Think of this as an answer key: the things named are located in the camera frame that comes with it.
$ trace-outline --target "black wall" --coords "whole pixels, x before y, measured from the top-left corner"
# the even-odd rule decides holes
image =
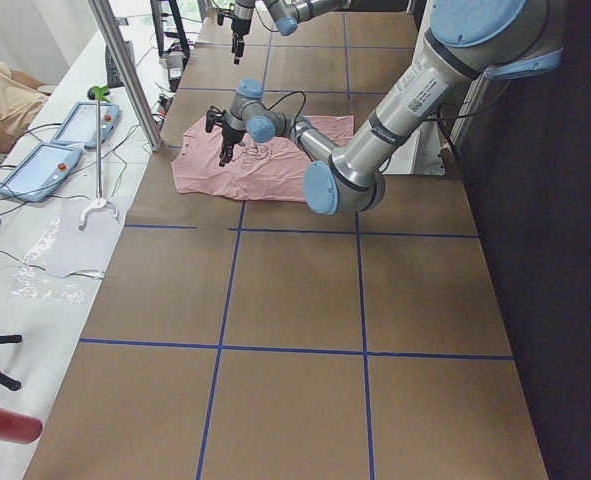
[[[461,168],[550,478],[591,480],[591,1],[563,64],[511,83]]]

